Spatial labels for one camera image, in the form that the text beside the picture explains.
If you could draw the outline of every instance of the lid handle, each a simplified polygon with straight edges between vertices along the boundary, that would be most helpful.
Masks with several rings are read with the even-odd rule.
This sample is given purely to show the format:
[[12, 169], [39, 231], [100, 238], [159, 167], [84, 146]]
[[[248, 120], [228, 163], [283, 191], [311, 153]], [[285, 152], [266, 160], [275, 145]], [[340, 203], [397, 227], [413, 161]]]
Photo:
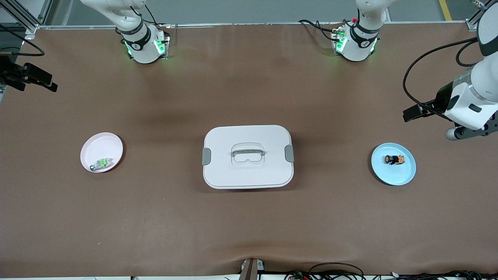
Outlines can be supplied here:
[[234, 150], [234, 151], [232, 151], [232, 156], [235, 156], [236, 154], [241, 154], [241, 153], [260, 153], [261, 155], [264, 155], [264, 150], [261, 150], [261, 149]]

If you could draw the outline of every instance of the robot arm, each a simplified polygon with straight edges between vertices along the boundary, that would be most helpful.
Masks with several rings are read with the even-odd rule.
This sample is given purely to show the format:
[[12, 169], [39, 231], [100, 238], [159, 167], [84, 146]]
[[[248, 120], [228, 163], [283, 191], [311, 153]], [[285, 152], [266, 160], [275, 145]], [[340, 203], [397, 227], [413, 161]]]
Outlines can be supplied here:
[[124, 38], [130, 56], [139, 63], [151, 63], [166, 55], [169, 36], [152, 24], [145, 24], [133, 9], [145, 0], [81, 0], [112, 21]]
[[378, 32], [387, 20], [387, 8], [397, 0], [356, 0], [358, 18], [354, 25], [340, 27], [334, 50], [351, 61], [362, 61], [374, 50]]
[[[489, 7], [477, 27], [477, 41], [484, 59], [442, 87], [425, 103], [432, 111], [455, 123], [446, 132], [449, 140], [487, 136], [498, 131], [498, 4]], [[405, 122], [431, 116], [420, 105], [403, 111]]]

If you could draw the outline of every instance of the blue plate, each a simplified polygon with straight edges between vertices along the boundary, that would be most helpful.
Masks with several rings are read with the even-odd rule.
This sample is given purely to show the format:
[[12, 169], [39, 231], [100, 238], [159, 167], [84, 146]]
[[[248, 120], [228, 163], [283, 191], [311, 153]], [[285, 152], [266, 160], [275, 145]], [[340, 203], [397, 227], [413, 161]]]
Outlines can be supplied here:
[[[384, 159], [386, 155], [402, 155], [405, 158], [403, 164], [387, 164]], [[415, 176], [417, 165], [410, 151], [396, 143], [384, 143], [372, 153], [372, 168], [380, 180], [393, 186], [407, 184]]]

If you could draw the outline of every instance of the small bottle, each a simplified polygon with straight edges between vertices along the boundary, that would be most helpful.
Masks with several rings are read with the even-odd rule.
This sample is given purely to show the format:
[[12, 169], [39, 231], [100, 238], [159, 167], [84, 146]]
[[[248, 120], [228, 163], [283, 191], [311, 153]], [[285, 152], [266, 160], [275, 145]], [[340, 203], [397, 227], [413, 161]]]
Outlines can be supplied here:
[[106, 167], [109, 167], [111, 164], [113, 164], [113, 163], [111, 162], [110, 158], [108, 158], [108, 157], [102, 158], [102, 159], [97, 160], [97, 162], [95, 164], [90, 165], [90, 170], [97, 171], [99, 169], [104, 169]]
[[386, 155], [384, 161], [387, 164], [403, 164], [404, 157], [402, 155]]

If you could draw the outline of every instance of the white plate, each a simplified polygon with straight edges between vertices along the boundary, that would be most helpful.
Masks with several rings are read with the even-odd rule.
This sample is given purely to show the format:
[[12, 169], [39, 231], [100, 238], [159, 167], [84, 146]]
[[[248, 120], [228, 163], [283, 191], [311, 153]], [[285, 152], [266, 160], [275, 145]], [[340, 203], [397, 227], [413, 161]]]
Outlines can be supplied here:
[[[102, 173], [113, 169], [121, 160], [122, 155], [123, 142], [121, 139], [113, 133], [102, 132], [95, 134], [85, 142], [83, 148], [81, 148], [80, 160], [81, 165], [83, 165], [86, 170]], [[90, 170], [90, 165], [95, 164], [97, 160], [106, 157], [111, 159], [112, 164], [110, 166], [96, 171]]]

